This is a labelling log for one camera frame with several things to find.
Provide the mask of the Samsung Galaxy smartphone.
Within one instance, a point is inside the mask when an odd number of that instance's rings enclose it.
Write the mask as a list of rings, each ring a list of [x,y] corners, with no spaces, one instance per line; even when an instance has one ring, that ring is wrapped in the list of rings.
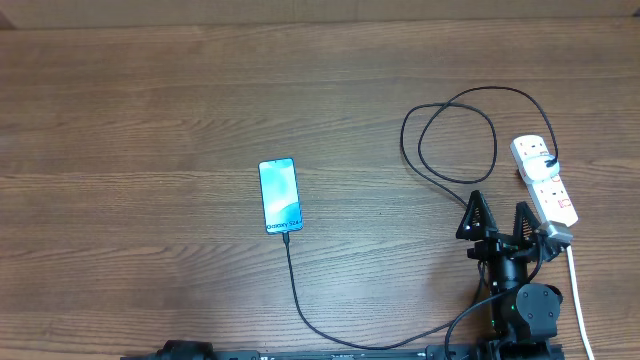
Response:
[[[301,230],[304,220],[294,160],[263,161],[258,169],[266,232],[272,235]]]

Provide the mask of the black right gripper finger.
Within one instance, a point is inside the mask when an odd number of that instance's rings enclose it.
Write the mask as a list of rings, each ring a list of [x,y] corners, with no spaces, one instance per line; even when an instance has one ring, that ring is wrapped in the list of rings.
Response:
[[[497,233],[497,223],[484,195],[479,190],[472,191],[465,213],[456,231],[456,238],[480,241],[492,238]]]
[[[516,245],[531,246],[538,241],[535,230],[540,221],[526,202],[516,204],[514,216],[513,238]]]

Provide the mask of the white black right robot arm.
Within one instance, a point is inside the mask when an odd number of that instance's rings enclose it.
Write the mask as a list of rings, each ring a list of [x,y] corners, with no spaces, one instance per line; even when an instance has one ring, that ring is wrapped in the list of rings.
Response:
[[[455,318],[445,335],[445,357],[451,359],[455,353],[450,340],[458,323],[487,305],[495,336],[460,350],[460,355],[472,360],[563,359],[562,347],[551,343],[557,335],[563,295],[554,286],[533,281],[542,263],[559,254],[553,248],[557,242],[542,232],[528,204],[516,205],[513,232],[505,234],[498,229],[483,194],[475,190],[456,237],[474,243],[467,257],[487,267],[489,297]]]

